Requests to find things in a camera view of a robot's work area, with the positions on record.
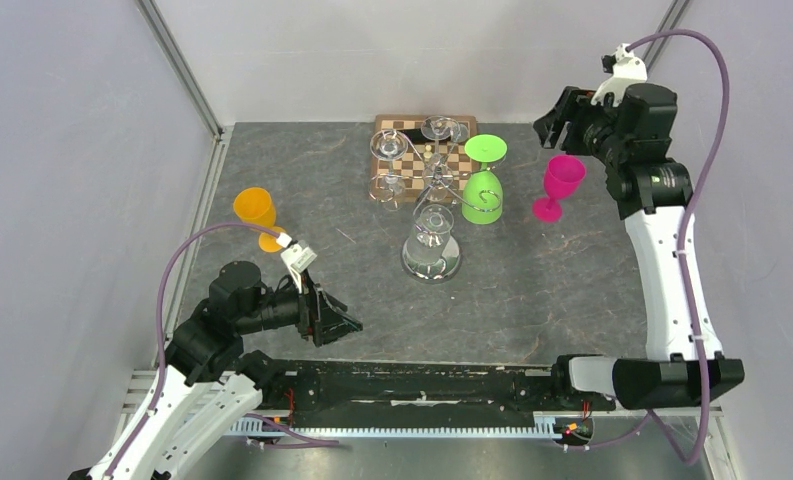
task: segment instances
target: curled wire rack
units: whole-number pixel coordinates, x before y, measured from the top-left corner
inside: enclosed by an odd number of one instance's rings
[[[455,152],[458,148],[458,142],[461,135],[460,123],[449,117],[433,116],[428,117],[422,124],[421,128],[423,135],[429,140],[434,141],[434,152],[431,161],[426,163],[426,172],[430,174],[423,174],[421,177],[401,175],[394,171],[393,162],[402,158],[407,153],[408,148],[414,151],[417,158],[424,158],[422,153],[417,149],[408,137],[395,129],[383,129],[375,133],[370,140],[370,151],[379,160],[385,161],[388,164],[388,172],[380,173],[370,179],[369,195],[370,198],[385,205],[388,210],[398,209],[403,203],[400,196],[405,192],[406,180],[423,180],[424,188],[422,193],[416,200],[416,207],[414,208],[414,216],[419,211],[420,207],[425,203],[434,203],[434,195],[432,192],[445,191],[448,192],[456,201],[482,213],[495,212],[502,208],[502,197],[497,192],[492,190],[481,190],[478,197],[481,199],[483,205],[476,205],[468,202],[464,197],[458,194],[455,189],[451,188],[454,178],[469,178],[477,172],[458,172],[457,175],[452,174],[445,168],[444,159]],[[446,153],[441,153],[440,142],[453,138],[455,141],[451,142]],[[501,162],[493,166],[486,166],[480,171],[492,171]]]

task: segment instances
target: pink wine glass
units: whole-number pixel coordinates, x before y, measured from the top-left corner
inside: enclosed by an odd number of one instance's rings
[[[584,164],[572,155],[558,155],[549,160],[543,176],[543,188],[548,196],[534,202],[531,208],[534,216],[544,222],[560,220],[564,210],[558,201],[575,193],[586,174]]]

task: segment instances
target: wooden chess board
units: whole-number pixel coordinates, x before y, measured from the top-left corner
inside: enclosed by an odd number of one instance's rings
[[[378,132],[385,128],[394,128],[396,130],[420,128],[423,120],[428,117],[429,115],[379,115],[375,117],[375,131]],[[478,135],[475,117],[454,115],[451,116],[451,118],[467,126],[470,132],[469,138]],[[480,163],[470,160],[470,157],[464,152],[464,143],[466,143],[467,140],[467,138],[461,139],[458,148],[449,155],[449,159],[447,160],[447,165],[451,169],[452,175],[455,177],[455,181],[452,183],[451,188],[459,194],[464,191],[464,187],[469,180],[468,175],[464,176],[461,174],[477,172],[481,167]],[[448,152],[449,148],[451,148],[451,143],[448,140],[441,142],[440,145],[442,147],[442,153]],[[417,150],[419,150],[420,153],[423,153],[425,151],[424,149],[425,147],[423,145],[417,145]],[[379,160],[375,156],[372,156],[372,154],[370,154],[370,156],[372,157],[370,178],[388,172],[387,162]],[[420,193],[422,193],[425,187],[425,182],[423,182],[422,179],[424,169],[425,163],[423,159],[421,157],[417,158],[417,155],[411,148],[408,149],[404,157],[393,162],[393,170],[397,175],[413,177],[405,179],[405,187],[407,189],[405,197],[407,200],[416,200],[420,196]],[[454,198],[450,197],[451,195],[447,196],[445,201],[449,202],[454,200]]]

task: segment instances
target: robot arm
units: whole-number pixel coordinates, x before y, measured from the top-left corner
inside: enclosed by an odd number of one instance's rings
[[[620,45],[602,64],[612,77],[598,90],[566,87],[552,110],[534,122],[541,144],[592,155],[605,165],[606,186],[617,202],[640,266],[647,316],[646,360],[565,355],[556,375],[570,389],[599,392],[628,409],[699,405],[697,362],[707,361],[712,398],[743,381],[743,364],[723,355],[709,320],[693,245],[677,252],[679,225],[693,190],[690,175],[667,157],[677,112],[676,94],[646,80],[643,61]],[[702,319],[706,359],[697,358],[678,255],[688,260]]]
[[[291,245],[282,253],[282,260],[292,283],[279,284],[275,290],[264,285],[260,269],[252,263],[232,262],[222,267],[210,285],[208,298],[176,328],[166,348],[164,384],[158,385],[155,377],[149,395],[111,450],[92,468],[73,472],[69,480],[186,476],[234,422],[261,404],[269,382],[279,373],[262,352],[241,358],[241,334],[295,325],[303,339],[319,347],[362,330],[363,325],[347,313],[345,305],[311,280],[307,267],[315,258],[303,243]],[[196,403],[229,369],[236,369],[236,374],[187,420]],[[161,399],[149,411],[157,388]],[[127,444],[135,430],[136,437]],[[122,449],[122,458],[108,475],[111,462]]]

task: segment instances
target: white cable connector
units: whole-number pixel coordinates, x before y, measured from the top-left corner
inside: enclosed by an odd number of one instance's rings
[[[302,289],[302,272],[307,270],[314,263],[314,260],[316,260],[316,253],[305,242],[299,242],[281,252],[281,261],[284,262],[284,266],[290,272],[290,277],[293,279],[293,283],[296,284],[296,290],[299,293],[304,293]]]
[[[284,232],[281,232],[281,234],[278,235],[278,238],[275,239],[275,243],[281,245],[284,248],[287,248],[287,246],[290,245],[290,242],[292,241],[293,237],[287,235]]]
[[[614,52],[616,63],[611,78],[602,82],[602,85],[596,89],[596,93],[590,99],[592,105],[601,105],[605,101],[605,96],[611,93],[614,95],[614,106],[617,107],[629,85],[646,82],[646,65],[643,64],[643,60],[635,56],[634,52],[626,51],[628,46],[628,43],[623,43],[617,47],[617,51]]]

